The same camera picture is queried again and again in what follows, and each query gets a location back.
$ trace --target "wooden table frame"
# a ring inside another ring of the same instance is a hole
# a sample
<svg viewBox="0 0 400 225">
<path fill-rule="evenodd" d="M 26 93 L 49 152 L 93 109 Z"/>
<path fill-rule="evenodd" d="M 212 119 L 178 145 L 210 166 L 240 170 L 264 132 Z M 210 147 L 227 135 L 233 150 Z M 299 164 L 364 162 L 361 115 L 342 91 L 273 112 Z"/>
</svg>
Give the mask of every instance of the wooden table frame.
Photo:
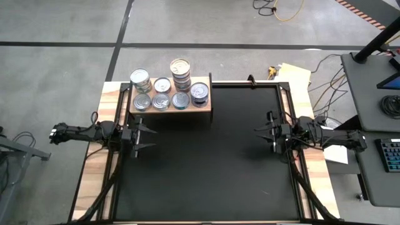
<svg viewBox="0 0 400 225">
<path fill-rule="evenodd" d="M 250 81 L 214 81 L 214 83 L 250 83 Z M 276 81 L 258 81 L 257 83 L 276 83 Z M 111 120 L 111 121 L 118 121 L 120 125 L 123 125 L 123 122 L 125 121 L 126 115 L 126 106 L 127 103 L 129 102 L 129 95 L 123 94 L 119 98 L 116 97 L 117 93 L 126 93 L 121 92 L 123 89 L 127 88 L 126 86 L 122 85 L 121 82 L 105 82 L 104 87 L 102 90 L 102 97 L 100 100 L 100 105 L 98 109 L 99 113 L 99 121 L 103 120 Z M 285 111 L 289 113 L 290 115 L 293 115 L 294 112 L 296 111 L 296 104 L 298 102 L 293 102 L 294 104 L 294 110 L 291 111 L 291 107 L 289 105 L 290 102 L 292 102 L 292 97 L 294 94 L 298 94 L 296 90 L 291 90 L 295 91 L 295 93 L 291 93 L 291 95 L 287 95 L 287 91 L 285 89 L 281 90 L 281 95 L 282 95 L 282 102 L 284 104 Z M 118 102 L 122 103 L 121 108 L 117 109 Z M 286 118 L 288 121 L 291 121 L 290 116 L 287 116 Z M 99 148 L 98 144 L 91 143 L 88 146 L 87 154 L 90 154 L 91 152 L 97 150 Z M 69 220 L 77 219 L 80 218 L 86 209 L 91 205 L 91 203 L 94 201 L 98 193 L 100 192 L 104 180 L 106 177 L 109 176 L 110 172 L 113 170 L 116 164 L 116 155 L 112 154 L 111 152 L 108 152 L 108 150 L 103 150 L 98 152 L 96 155 L 93 155 L 91 158 L 89 158 L 86 162 L 84 162 L 84 166 L 82 167 L 82 173 L 81 177 L 79 179 L 78 183 L 78 188 L 76 191 L 76 195 L 74 198 L 74 202 L 71 208 L 71 213 Z M 306 180 L 311 183 L 311 187 L 313 187 L 313 180 L 314 183 L 315 179 L 321 179 L 323 178 L 325 181 L 328 178 L 329 179 L 329 174 L 328 174 L 328 169 L 326 169 L 326 163 L 323 158 L 323 153 L 321 151 L 316 151 L 315 149 L 307 149 L 304 151 L 304 155 L 301 154 L 300 159 L 305 160 L 305 164 L 301 164 L 300 161 L 297 161 L 297 167 L 299 168 L 300 171 L 305 172 L 305 178 Z M 334 204 L 332 202 L 327 201 L 326 193 L 332 194 L 332 187 L 331 183 L 329 181 L 325 182 L 324 185 L 326 188 L 325 190 L 322 188 L 315 189 L 313 188 L 313 191 L 316 193 L 316 195 L 319 197 L 321 202 L 329 209 L 329 211 L 335 215 L 338 216 L 338 210 L 336 206 L 336 202 Z M 315 214 L 315 210 L 310 210 L 310 204 L 307 196 L 304 193 L 304 190 L 300 187 L 301 190 L 301 202 L 300 204 L 302 206 L 302 209 L 304 211 L 304 217 L 305 218 L 315 218 L 316 216 L 312 216 Z M 96 217 L 93 217 L 93 219 L 109 219 L 110 216 L 113 216 L 109 212 L 112 212 L 113 209 L 111 209 L 111 202 L 114 200 L 111 198 L 112 193 L 115 192 L 114 189 L 110 190 L 107 198 L 105 200 L 104 204 L 104 209 L 101 211 L 101 214 L 97 213 Z M 256 222 L 274 222 L 276 223 L 277 221 L 242 221 L 244 223 L 256 223 Z"/>
</svg>

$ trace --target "wooden board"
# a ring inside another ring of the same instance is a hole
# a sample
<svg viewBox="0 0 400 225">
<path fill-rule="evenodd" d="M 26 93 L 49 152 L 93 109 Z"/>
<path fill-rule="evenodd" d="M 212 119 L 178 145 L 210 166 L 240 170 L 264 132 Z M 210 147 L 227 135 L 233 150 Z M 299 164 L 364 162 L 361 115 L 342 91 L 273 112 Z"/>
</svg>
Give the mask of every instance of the wooden board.
<svg viewBox="0 0 400 225">
<path fill-rule="evenodd" d="M 311 103 L 307 92 L 307 86 L 305 86 L 305 84 L 308 85 L 309 71 L 307 72 L 306 70 L 303 70 L 298 67 L 292 67 L 287 64 L 283 64 L 282 68 L 283 70 L 281 70 L 279 74 L 281 76 L 280 79 L 281 81 L 285 81 L 285 79 L 288 79 L 287 81 L 291 85 L 291 96 L 293 98 L 293 104 L 296 116 L 297 117 L 309 116 L 313 118 L 314 116 L 313 110 L 311 108 Z M 294 82 L 291 82 L 291 78 L 294 76 L 298 77 L 294 79 L 295 80 Z M 297 86 L 295 84 L 300 84 L 298 83 L 299 82 L 298 78 L 304 79 L 306 80 L 306 82 L 301 82 L 302 85 Z M 225 82 L 243 83 L 250 81 L 225 81 Z M 275 83 L 276 81 L 261 81 L 261 82 Z M 121 82 L 104 83 L 98 109 L 100 121 L 114 120 L 120 85 Z M 287 112 L 289 112 L 288 99 L 286 98 L 287 96 L 284 92 L 282 93 L 282 96 L 284 101 L 284 107 L 285 109 L 287 109 Z M 122 105 L 122 108 L 125 109 L 127 103 L 126 96 L 124 97 L 123 102 L 124 104 Z M 121 111 L 121 118 L 124 118 L 123 115 L 124 115 L 124 110 Z M 92 151 L 95 151 L 97 147 L 99 146 L 97 146 L 96 144 L 90 144 L 88 154 Z M 329 212 L 332 213 L 334 216 L 339 217 L 339 211 L 338 207 L 336 206 L 336 200 L 334 197 L 331 180 L 329 177 L 328 168 L 326 167 L 323 152 L 315 149 L 306 149 L 304 150 L 304 154 L 306 158 L 307 170 L 311 181 L 312 190 L 316 193 L 317 197 L 321 200 L 321 202 L 327 207 Z M 77 201 L 74 206 L 72 219 L 78 219 L 80 216 L 82 216 L 83 213 L 87 210 L 87 208 L 93 203 L 97 194 L 100 192 L 101 185 L 103 182 L 104 167 L 106 160 L 107 160 L 107 150 L 103 150 L 99 152 L 99 154 L 93 155 L 92 158 L 89 158 L 87 160 L 84 167 L 81 183 L 80 186 L 78 187 L 79 192 Z M 301 191 L 301 197 L 303 201 L 304 211 L 306 213 L 306 216 L 309 218 L 310 211 L 308 208 L 308 200 L 304 191 Z M 110 197 L 108 195 L 106 199 L 104 214 L 108 213 L 109 204 L 110 204 Z"/>
<path fill-rule="evenodd" d="M 153 84 L 153 89 L 147 93 L 151 99 L 153 99 L 153 97 L 157 94 L 156 90 L 154 89 L 154 82 L 156 81 L 157 78 L 151 78 L 151 83 Z M 211 98 L 210 98 L 210 94 L 208 97 L 208 103 L 206 106 L 204 107 L 196 107 L 193 106 L 192 102 L 189 103 L 189 106 L 184 109 L 184 110 L 179 110 L 176 109 L 173 104 L 172 104 L 172 98 L 174 96 L 174 94 L 177 93 L 175 85 L 174 85 L 174 81 L 171 77 L 168 78 L 169 81 L 171 82 L 171 91 L 168 93 L 169 99 L 171 100 L 171 105 L 169 106 L 169 108 L 165 111 L 158 111 L 157 109 L 155 109 L 154 107 L 150 107 L 150 109 L 148 109 L 145 112 L 141 112 L 138 111 L 137 109 L 135 109 L 134 105 L 131 104 L 131 109 L 130 112 L 133 114 L 142 114 L 142 113 L 192 113 L 192 112 L 211 112 Z M 197 82 L 202 82 L 204 84 L 207 84 L 208 86 L 208 93 L 210 93 L 210 79 L 209 77 L 191 77 L 191 81 L 192 84 L 197 83 Z M 132 101 L 135 98 L 135 96 L 137 96 L 138 93 L 136 91 L 136 89 L 132 90 Z"/>
</svg>

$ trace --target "yellow cable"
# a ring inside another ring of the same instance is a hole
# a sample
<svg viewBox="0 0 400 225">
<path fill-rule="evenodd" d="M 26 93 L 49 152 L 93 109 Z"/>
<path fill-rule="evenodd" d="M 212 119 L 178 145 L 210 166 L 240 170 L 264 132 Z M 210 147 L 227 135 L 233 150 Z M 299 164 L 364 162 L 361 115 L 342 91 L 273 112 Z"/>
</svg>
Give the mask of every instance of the yellow cable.
<svg viewBox="0 0 400 225">
<path fill-rule="evenodd" d="M 400 38 L 400 34 L 397 35 L 396 37 L 394 37 L 394 38 L 392 38 L 392 39 L 386 41 L 385 44 L 390 44 L 392 41 L 396 40 L 397 38 Z"/>
<path fill-rule="evenodd" d="M 339 77 L 337 80 L 335 80 L 335 81 L 332 83 L 332 86 L 333 86 L 334 84 L 336 84 L 339 80 L 344 79 L 344 76 L 345 76 L 345 75 L 343 74 L 341 77 Z M 315 109 L 315 107 L 318 105 L 319 101 L 323 98 L 324 94 L 329 90 L 329 88 L 331 88 L 331 86 L 328 86 L 328 87 L 325 89 L 325 91 L 321 94 L 321 96 L 320 96 L 319 99 L 317 100 L 317 103 L 312 107 L 312 109 Z"/>
<path fill-rule="evenodd" d="M 275 1 L 275 3 L 274 3 L 274 8 L 276 8 L 276 4 L 277 4 L 277 3 L 278 3 L 278 0 Z M 276 11 L 274 11 L 274 15 L 275 15 L 276 19 L 278 19 L 278 20 L 280 20 L 280 21 L 282 21 L 282 22 L 288 22 L 288 21 L 292 20 L 295 16 L 297 16 L 297 15 L 300 13 L 300 11 L 301 11 L 301 9 L 303 8 L 303 6 L 304 6 L 304 0 L 301 0 L 300 9 L 295 13 L 294 16 L 290 17 L 289 19 L 281 19 L 281 18 L 279 18 L 278 15 L 276 14 Z"/>
</svg>

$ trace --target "black floor line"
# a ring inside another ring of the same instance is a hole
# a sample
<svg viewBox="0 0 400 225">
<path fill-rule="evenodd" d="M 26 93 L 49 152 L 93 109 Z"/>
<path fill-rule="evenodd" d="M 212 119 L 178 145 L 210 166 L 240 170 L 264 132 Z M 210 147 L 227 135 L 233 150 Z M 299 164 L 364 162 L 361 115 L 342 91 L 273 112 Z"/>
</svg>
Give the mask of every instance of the black floor line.
<svg viewBox="0 0 400 225">
<path fill-rule="evenodd" d="M 154 49 L 277 49 L 277 50 L 338 50 L 359 51 L 364 46 L 292 45 L 292 44 L 191 44 L 191 43 L 123 43 L 122 48 Z"/>
<path fill-rule="evenodd" d="M 123 45 L 124 35 L 126 31 L 126 26 L 128 25 L 129 15 L 131 13 L 132 5 L 134 0 L 129 0 L 126 6 L 124 18 L 122 19 L 121 28 L 119 30 L 117 43 L 115 44 L 114 52 L 112 53 L 110 65 L 108 66 L 106 80 L 105 81 L 112 81 L 114 76 L 115 66 L 117 64 L 119 51 L 121 50 L 121 46 Z"/>
<path fill-rule="evenodd" d="M 0 46 L 26 46 L 26 47 L 89 47 L 111 48 L 116 44 L 111 42 L 23 42 L 0 41 Z"/>
<path fill-rule="evenodd" d="M 382 0 L 345 1 L 386 27 L 400 16 L 399 10 Z"/>
</svg>

